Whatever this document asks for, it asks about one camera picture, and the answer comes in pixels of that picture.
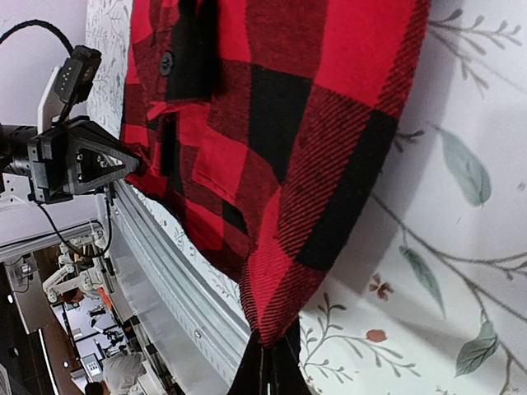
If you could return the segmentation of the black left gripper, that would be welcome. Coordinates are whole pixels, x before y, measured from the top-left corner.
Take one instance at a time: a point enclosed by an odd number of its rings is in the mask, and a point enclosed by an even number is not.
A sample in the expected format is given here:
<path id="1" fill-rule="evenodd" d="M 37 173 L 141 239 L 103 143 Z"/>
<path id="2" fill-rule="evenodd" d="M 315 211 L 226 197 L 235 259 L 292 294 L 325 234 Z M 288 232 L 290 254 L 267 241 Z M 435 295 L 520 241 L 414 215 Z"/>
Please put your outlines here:
<path id="1" fill-rule="evenodd" d="M 98 163 L 77 163 L 79 149 L 123 164 L 103 168 Z M 66 202 L 104 187 L 132 173 L 141 162 L 119 139 L 86 117 L 77 117 L 67 126 L 41 134 L 37 127 L 31 127 L 26 150 L 32 200 L 39 204 Z"/>

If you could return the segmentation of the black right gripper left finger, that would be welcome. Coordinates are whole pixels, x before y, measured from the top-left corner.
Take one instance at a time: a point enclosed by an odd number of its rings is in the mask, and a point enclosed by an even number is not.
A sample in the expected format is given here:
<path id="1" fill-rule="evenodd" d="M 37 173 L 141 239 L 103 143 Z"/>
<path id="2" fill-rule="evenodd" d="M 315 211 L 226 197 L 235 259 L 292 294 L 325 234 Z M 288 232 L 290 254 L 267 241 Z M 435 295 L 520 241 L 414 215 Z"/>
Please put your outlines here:
<path id="1" fill-rule="evenodd" d="M 262 345 L 259 331 L 253 331 L 227 395 L 267 393 L 268 350 Z"/>

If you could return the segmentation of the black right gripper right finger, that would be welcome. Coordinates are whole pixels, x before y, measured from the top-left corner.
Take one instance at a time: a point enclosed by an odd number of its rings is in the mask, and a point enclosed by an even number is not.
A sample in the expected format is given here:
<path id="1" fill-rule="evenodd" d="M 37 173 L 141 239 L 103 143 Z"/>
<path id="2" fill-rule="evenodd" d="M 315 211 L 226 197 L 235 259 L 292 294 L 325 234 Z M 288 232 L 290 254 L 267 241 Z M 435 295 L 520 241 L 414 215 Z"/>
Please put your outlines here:
<path id="1" fill-rule="evenodd" d="M 300 319 L 287 329 L 271 352 L 270 393 L 272 395 L 311 395 L 300 368 Z"/>

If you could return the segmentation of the red black plaid shirt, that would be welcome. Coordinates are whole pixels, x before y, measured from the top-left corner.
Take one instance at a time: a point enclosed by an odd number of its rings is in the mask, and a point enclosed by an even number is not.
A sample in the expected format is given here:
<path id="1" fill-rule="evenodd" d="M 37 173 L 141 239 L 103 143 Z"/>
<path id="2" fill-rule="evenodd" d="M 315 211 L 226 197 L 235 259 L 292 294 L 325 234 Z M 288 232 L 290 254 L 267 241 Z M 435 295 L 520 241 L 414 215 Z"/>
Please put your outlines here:
<path id="1" fill-rule="evenodd" d="M 128 182 L 274 346 L 347 242 L 413 84 L 428 1 L 136 1 Z"/>

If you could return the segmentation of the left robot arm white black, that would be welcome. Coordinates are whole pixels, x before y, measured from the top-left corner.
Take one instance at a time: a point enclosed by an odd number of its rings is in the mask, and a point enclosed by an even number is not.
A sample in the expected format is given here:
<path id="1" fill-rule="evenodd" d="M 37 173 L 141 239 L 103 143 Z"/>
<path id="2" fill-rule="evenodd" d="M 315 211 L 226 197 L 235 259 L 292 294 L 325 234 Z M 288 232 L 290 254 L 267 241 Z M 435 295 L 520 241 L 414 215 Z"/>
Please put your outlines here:
<path id="1" fill-rule="evenodd" d="M 36 127 L 1 126 L 1 173 L 27 177 L 35 203 L 98 192 L 139 166 L 137 156 L 87 116 L 41 134 Z"/>

